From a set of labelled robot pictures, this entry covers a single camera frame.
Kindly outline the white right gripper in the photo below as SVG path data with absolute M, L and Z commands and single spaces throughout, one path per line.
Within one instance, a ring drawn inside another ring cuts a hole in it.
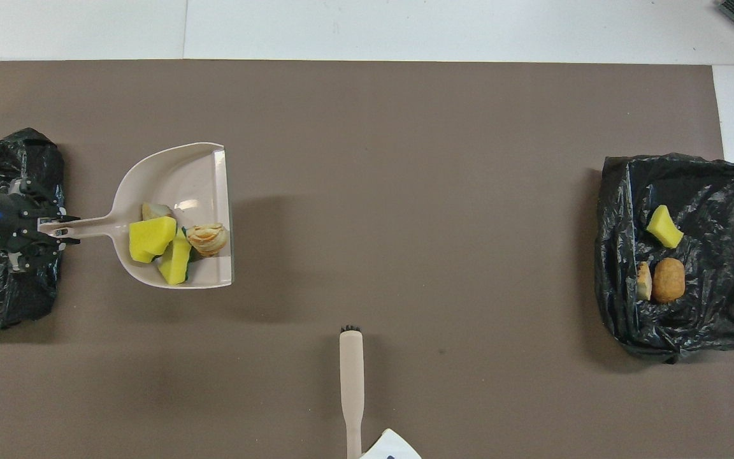
M 421 459 L 420 454 L 395 430 L 385 429 L 382 435 L 359 458 Z

